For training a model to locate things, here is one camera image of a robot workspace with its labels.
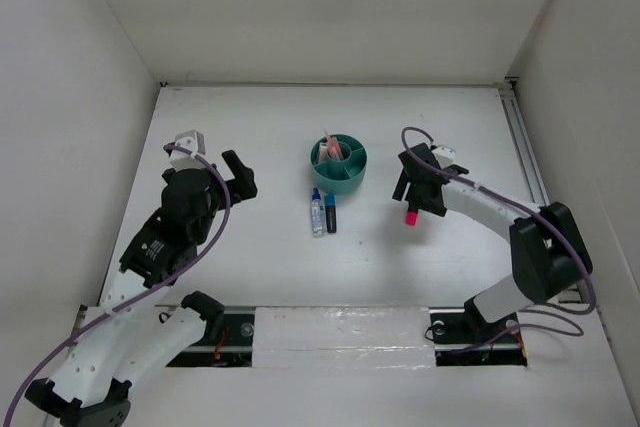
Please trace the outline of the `black pink highlighter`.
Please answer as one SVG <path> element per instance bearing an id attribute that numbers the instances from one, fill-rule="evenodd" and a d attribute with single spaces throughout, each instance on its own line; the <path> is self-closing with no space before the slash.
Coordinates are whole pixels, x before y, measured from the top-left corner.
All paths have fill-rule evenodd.
<path id="1" fill-rule="evenodd" d="M 409 206 L 406 211 L 405 224 L 410 227 L 415 227 L 418 221 L 419 209 L 417 207 Z"/>

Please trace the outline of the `orange marker pen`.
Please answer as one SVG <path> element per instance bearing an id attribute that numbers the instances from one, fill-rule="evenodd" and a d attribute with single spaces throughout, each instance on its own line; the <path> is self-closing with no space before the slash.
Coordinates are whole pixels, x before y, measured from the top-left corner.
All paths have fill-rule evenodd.
<path id="1" fill-rule="evenodd" d="M 334 141 L 337 147 L 338 158 L 340 160 L 346 160 L 351 154 L 351 148 L 348 144 L 338 139 L 337 137 L 334 138 Z"/>

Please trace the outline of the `black marker blue cap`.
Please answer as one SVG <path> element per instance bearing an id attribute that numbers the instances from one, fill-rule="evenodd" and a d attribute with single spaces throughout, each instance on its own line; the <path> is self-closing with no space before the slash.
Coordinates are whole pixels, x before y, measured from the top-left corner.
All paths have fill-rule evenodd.
<path id="1" fill-rule="evenodd" d="M 326 229 L 329 234 L 337 233 L 337 209 L 336 199 L 333 194 L 326 194 L 324 196 L 324 209 Z"/>

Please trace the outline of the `clear spray bottle blue cap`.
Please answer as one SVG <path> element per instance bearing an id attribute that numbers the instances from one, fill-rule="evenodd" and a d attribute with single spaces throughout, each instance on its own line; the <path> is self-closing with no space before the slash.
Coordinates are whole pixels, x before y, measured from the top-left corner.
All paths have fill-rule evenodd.
<path id="1" fill-rule="evenodd" d="M 311 225 L 314 236 L 324 235 L 324 210 L 319 190 L 314 187 L 311 196 Z"/>

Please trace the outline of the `pink purple pen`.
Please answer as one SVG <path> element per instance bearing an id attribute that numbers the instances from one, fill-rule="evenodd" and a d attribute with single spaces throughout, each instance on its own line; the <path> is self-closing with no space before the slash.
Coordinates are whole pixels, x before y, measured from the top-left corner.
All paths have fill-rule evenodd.
<path id="1" fill-rule="evenodd" d="M 327 150 L 328 150 L 328 155 L 332 159 L 337 160 L 337 161 L 342 161 L 344 159 L 344 156 L 343 156 L 343 153 L 342 153 L 342 149 L 340 147 L 339 142 L 336 139 L 331 138 L 328 141 Z"/>

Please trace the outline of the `red pink pen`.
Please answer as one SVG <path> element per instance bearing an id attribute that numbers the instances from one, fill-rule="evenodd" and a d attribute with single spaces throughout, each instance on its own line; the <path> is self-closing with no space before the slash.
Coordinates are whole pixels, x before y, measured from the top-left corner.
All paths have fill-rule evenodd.
<path id="1" fill-rule="evenodd" d="M 327 130 L 324 130 L 326 142 L 329 145 L 330 156 L 338 157 L 337 147 L 335 145 L 334 137 L 332 137 Z"/>

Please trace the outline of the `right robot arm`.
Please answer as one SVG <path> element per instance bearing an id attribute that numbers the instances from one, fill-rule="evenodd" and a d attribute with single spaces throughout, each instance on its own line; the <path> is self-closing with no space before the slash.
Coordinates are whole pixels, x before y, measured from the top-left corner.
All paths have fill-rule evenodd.
<path id="1" fill-rule="evenodd" d="M 419 212 L 439 217 L 453 211 L 491 230 L 509 244 L 511 272 L 468 299 L 461 310 L 430 314 L 437 345 L 466 350 L 495 342 L 517 328 L 517 315 L 545 305 L 593 271 L 571 210 L 562 203 L 512 200 L 468 178 L 437 148 L 418 144 L 398 156 L 402 170 L 393 199 L 407 204 L 406 222 Z"/>

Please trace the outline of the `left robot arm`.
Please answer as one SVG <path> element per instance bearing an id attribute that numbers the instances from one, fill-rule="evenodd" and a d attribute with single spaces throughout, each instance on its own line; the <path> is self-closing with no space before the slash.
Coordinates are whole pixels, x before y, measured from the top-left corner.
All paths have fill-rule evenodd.
<path id="1" fill-rule="evenodd" d="M 234 205 L 258 193 L 253 170 L 233 150 L 222 154 L 232 173 L 225 180 L 198 151 L 177 142 L 164 149 L 171 166 L 160 205 L 125 249 L 99 316 L 48 354 L 15 395 L 63 426 L 122 425 L 134 387 L 186 347 L 223 332 L 224 305 L 195 291 L 147 344 L 134 344 L 158 302 L 220 239 L 225 228 L 211 229 L 215 217 L 227 221 Z"/>

